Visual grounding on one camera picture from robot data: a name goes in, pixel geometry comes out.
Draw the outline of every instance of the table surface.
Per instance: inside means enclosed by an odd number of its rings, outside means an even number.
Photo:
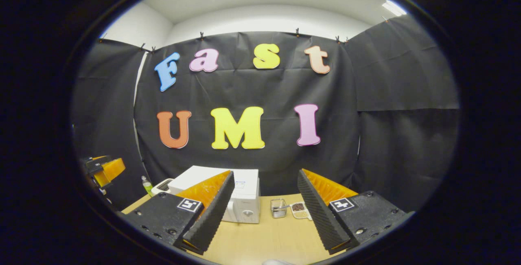
[[[270,200],[283,198],[287,204],[303,201],[297,193],[260,197],[259,224],[221,221],[204,255],[194,256],[224,265],[261,265],[267,259],[279,259],[294,265],[307,265],[342,254],[330,255],[324,249],[312,220],[296,219],[290,208],[284,218],[273,218]],[[150,199],[149,195],[122,210],[127,214]]]

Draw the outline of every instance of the white box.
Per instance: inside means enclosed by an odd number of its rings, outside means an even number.
[[[218,169],[194,165],[168,183],[169,193],[175,195],[227,170],[233,171],[235,189],[228,202],[223,221],[259,223],[261,201],[258,170]]]

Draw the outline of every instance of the plastic bottle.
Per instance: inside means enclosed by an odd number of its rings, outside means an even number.
[[[143,180],[143,187],[145,187],[147,193],[149,193],[151,197],[154,196],[154,194],[152,194],[152,184],[147,180],[147,178],[144,175],[141,176],[141,179]]]

